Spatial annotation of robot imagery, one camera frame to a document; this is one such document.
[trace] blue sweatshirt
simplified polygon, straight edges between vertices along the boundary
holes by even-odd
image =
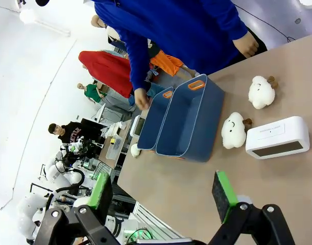
[[[93,0],[95,11],[126,43],[134,90],[145,88],[148,41],[199,73],[224,68],[247,33],[230,0]]]

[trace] black hair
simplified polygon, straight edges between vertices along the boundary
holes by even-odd
[[[55,129],[56,129],[56,124],[50,124],[48,131],[49,133],[54,134]]]

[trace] green shirt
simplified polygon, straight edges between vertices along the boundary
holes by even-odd
[[[86,91],[84,92],[84,95],[93,99],[95,102],[99,103],[101,101],[101,98],[97,92],[97,86],[93,84],[89,84],[86,86]]]

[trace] blue jeans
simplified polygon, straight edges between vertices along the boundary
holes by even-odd
[[[151,87],[150,89],[147,91],[147,96],[149,97],[155,97],[158,93],[162,92],[163,90],[165,90],[165,88],[161,87],[158,84],[155,83],[151,83]],[[133,106],[135,104],[135,99],[133,95],[130,95],[129,97],[129,103],[130,106]]]

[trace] white basket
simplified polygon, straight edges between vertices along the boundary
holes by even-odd
[[[113,138],[115,139],[115,143],[109,145],[106,158],[115,160],[117,156],[121,153],[120,146],[123,138],[119,137],[118,135],[114,135]]]

